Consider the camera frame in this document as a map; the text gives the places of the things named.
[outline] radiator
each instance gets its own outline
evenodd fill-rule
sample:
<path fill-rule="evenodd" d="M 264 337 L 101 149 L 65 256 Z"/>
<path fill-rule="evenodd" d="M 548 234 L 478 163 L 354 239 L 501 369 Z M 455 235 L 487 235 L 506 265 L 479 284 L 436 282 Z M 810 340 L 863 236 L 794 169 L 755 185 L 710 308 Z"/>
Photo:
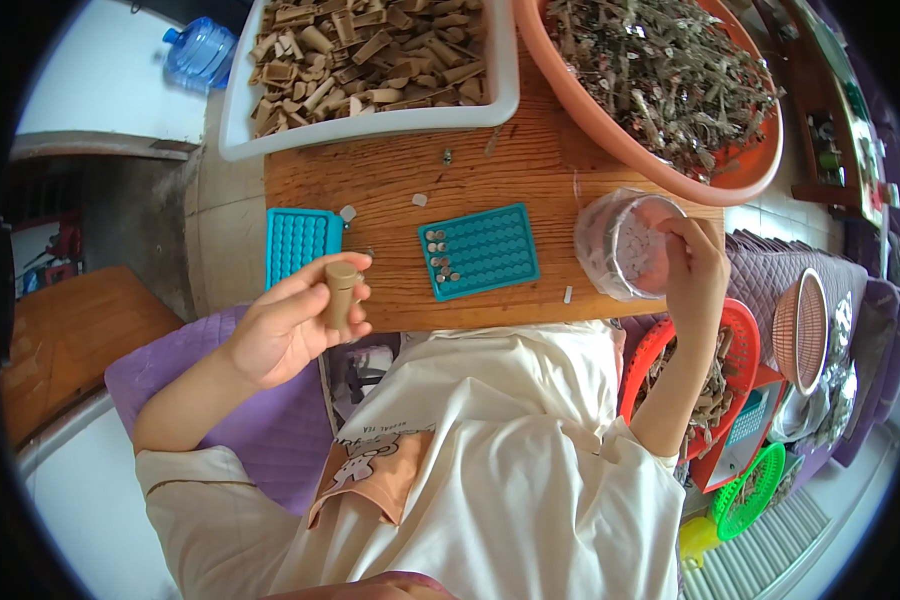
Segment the radiator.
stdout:
<path fill-rule="evenodd" d="M 683 562 L 679 600 L 753 600 L 810 552 L 830 519 L 798 489 L 744 533 L 703 553 L 703 567 Z"/>

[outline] green plastic basket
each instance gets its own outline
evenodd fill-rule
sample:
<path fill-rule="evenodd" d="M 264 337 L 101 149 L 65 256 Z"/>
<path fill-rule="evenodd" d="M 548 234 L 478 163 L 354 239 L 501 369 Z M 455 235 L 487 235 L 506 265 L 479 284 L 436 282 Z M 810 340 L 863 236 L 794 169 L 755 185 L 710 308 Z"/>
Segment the green plastic basket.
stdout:
<path fill-rule="evenodd" d="M 710 518 L 717 523 L 718 538 L 723 542 L 733 540 L 754 524 L 780 485 L 785 461 L 786 450 L 783 444 L 772 443 L 757 453 L 743 475 L 717 491 L 710 506 Z M 751 476 L 757 477 L 753 493 L 746 498 L 743 505 L 732 508 L 733 500 L 737 498 Z"/>

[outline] salmon-colored basin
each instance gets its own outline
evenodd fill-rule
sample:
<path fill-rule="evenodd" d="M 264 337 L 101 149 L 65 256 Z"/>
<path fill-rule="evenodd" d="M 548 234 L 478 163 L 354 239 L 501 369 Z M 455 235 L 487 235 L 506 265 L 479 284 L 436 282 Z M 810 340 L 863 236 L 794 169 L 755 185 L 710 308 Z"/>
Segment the salmon-colored basin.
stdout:
<path fill-rule="evenodd" d="M 720 0 L 696 1 L 714 17 L 723 21 L 723 27 L 729 32 L 733 42 L 752 56 L 758 58 L 761 56 L 754 41 L 740 25 L 740 21 L 721 4 Z M 553 93 L 563 104 L 566 112 L 603 150 L 668 192 L 710 207 L 742 205 L 770 184 L 777 174 L 780 157 L 783 154 L 783 117 L 780 114 L 779 102 L 776 104 L 774 114 L 769 115 L 760 126 L 767 135 L 766 139 L 756 148 L 737 157 L 740 168 L 718 174 L 713 177 L 710 185 L 704 185 L 678 173 L 645 150 L 604 112 L 600 104 L 595 102 L 580 85 L 577 78 L 567 71 L 564 59 L 554 47 L 543 26 L 541 14 L 548 2 L 549 0 L 513 0 L 513 13 L 520 28 L 520 35 L 527 44 L 533 61 L 540 67 L 540 71 L 547 78 Z"/>

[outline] teal tray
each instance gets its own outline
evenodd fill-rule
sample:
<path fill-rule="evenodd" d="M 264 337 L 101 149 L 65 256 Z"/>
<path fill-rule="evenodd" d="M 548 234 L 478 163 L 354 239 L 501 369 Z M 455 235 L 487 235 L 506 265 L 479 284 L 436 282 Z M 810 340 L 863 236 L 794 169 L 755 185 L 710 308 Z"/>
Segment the teal tray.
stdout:
<path fill-rule="evenodd" d="M 315 258 L 338 253 L 343 238 L 344 219 L 329 210 L 267 210 L 264 289 L 271 289 Z"/>
<path fill-rule="evenodd" d="M 428 233 L 437 236 L 440 232 L 442 239 L 427 239 Z M 523 202 L 424 224 L 417 235 L 433 296 L 439 302 L 540 279 L 534 235 Z M 432 264 L 434 259 L 447 259 L 450 273 L 459 274 L 459 279 L 444 275 L 445 280 L 439 281 L 443 266 Z"/>
<path fill-rule="evenodd" d="M 730 432 L 726 434 L 726 444 L 724 448 L 730 448 L 737 442 L 741 442 L 744 438 L 749 438 L 760 429 L 760 423 L 763 421 L 764 402 L 766 402 L 767 394 L 759 390 L 752 390 L 746 397 L 743 409 L 740 414 L 733 419 L 733 425 L 730 426 Z"/>

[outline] blue plastic bottle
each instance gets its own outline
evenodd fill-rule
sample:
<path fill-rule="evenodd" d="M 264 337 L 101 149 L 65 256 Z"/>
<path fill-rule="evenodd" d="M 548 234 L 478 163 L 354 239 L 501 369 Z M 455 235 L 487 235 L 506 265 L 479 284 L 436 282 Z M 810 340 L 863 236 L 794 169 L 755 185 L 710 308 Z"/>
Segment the blue plastic bottle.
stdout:
<path fill-rule="evenodd" d="M 163 63 L 171 82 L 203 94 L 227 87 L 237 49 L 237 36 L 228 28 L 202 16 L 182 31 L 168 29 L 163 41 L 173 44 Z"/>

